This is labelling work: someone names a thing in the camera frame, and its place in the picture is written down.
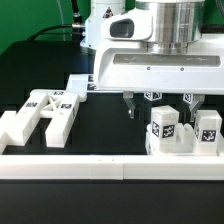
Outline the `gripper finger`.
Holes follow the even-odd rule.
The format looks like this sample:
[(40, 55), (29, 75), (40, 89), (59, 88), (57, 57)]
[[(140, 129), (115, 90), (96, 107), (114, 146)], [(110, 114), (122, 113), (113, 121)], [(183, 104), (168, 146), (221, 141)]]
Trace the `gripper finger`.
[(193, 122), (196, 116), (197, 110), (204, 103), (205, 96), (201, 94), (191, 94), (189, 102), (190, 121)]
[(129, 108), (130, 118), (133, 119), (135, 117), (135, 108), (136, 108), (136, 104), (134, 102), (134, 93), (130, 91), (124, 91), (123, 99)]

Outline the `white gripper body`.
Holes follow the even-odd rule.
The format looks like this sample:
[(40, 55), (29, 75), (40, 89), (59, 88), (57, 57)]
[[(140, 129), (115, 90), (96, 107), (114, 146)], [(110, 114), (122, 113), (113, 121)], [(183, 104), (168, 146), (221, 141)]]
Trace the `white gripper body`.
[(99, 90), (224, 95), (224, 34), (201, 32), (200, 8), (135, 8), (102, 24)]

